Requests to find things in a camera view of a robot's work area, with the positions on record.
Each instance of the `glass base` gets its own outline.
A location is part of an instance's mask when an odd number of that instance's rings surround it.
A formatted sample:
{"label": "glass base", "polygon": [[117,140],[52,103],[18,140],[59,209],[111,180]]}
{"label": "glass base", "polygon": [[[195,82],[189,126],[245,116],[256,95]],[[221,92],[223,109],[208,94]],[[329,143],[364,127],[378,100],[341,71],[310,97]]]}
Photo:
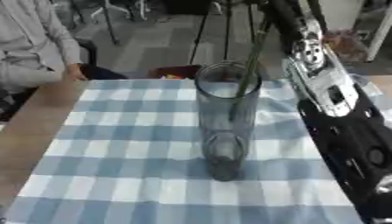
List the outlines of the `glass base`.
{"label": "glass base", "polygon": [[244,140],[229,133],[212,136],[204,145],[206,168],[219,181],[237,178],[242,160],[246,156]]}

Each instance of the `metal robot arm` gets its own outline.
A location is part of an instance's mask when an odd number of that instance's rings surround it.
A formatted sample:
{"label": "metal robot arm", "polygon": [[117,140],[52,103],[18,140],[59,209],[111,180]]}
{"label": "metal robot arm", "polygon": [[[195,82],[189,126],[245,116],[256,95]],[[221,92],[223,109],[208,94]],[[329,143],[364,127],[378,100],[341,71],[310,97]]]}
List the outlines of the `metal robot arm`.
{"label": "metal robot arm", "polygon": [[362,220],[392,223],[392,130],[323,43],[326,23],[319,3],[308,3],[318,19],[305,16],[298,0],[261,4],[265,19],[281,33],[283,70],[299,99],[298,111]]}

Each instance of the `blue checkered tablecloth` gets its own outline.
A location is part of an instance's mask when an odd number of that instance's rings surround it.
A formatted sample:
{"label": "blue checkered tablecloth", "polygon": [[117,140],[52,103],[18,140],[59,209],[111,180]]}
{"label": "blue checkered tablecloth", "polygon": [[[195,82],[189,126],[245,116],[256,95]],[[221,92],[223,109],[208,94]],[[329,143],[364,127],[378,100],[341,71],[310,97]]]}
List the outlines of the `blue checkered tablecloth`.
{"label": "blue checkered tablecloth", "polygon": [[[392,117],[381,92],[365,89]],[[195,97],[189,80],[92,81],[8,223],[361,223],[287,81],[263,83],[243,174],[227,183],[205,171]]]}

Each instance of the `green straw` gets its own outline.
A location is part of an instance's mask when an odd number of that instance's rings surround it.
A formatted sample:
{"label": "green straw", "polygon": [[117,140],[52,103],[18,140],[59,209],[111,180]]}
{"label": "green straw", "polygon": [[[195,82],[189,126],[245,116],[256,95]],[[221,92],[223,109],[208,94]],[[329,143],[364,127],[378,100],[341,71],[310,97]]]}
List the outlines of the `green straw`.
{"label": "green straw", "polygon": [[257,61],[259,59],[260,52],[264,47],[265,39],[267,38],[269,28],[270,22],[267,19],[264,19],[260,24],[259,30],[257,31],[257,35],[255,37],[255,43],[253,44],[252,50],[250,51],[250,54],[248,56],[248,60],[245,65],[245,73],[240,80],[237,93],[235,94],[236,100],[234,101],[233,106],[230,109],[230,114],[228,118],[230,122],[234,121],[238,107],[241,103],[241,99],[245,95],[245,91],[248,88],[250,78],[252,77],[252,74],[254,74],[256,71]]}

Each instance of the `clear glass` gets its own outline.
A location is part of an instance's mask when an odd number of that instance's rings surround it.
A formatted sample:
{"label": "clear glass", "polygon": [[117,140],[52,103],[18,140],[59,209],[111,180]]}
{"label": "clear glass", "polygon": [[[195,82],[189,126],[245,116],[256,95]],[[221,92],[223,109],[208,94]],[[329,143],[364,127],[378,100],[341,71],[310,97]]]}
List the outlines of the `clear glass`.
{"label": "clear glass", "polygon": [[195,77],[206,168],[219,181],[235,179],[249,152],[262,78],[258,69],[246,94],[236,97],[243,74],[244,65],[223,61],[203,68]]}

